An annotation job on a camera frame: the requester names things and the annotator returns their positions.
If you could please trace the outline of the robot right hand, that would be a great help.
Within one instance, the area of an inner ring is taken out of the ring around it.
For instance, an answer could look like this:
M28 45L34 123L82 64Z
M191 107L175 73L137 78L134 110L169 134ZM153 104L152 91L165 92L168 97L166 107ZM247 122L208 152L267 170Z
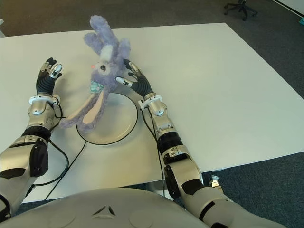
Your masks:
M126 87L131 88L134 92L139 94L142 98L146 95L153 93L151 85L145 75L140 69L130 60L124 59L125 68L130 70L128 74L136 79L136 81L130 81L124 77L116 77L116 81Z

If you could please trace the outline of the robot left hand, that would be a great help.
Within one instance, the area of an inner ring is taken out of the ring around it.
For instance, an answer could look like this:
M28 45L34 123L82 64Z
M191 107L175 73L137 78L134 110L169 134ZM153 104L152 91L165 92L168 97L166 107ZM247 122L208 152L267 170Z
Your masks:
M43 64L36 80L37 94L53 95L55 82L62 76L62 65L50 57Z

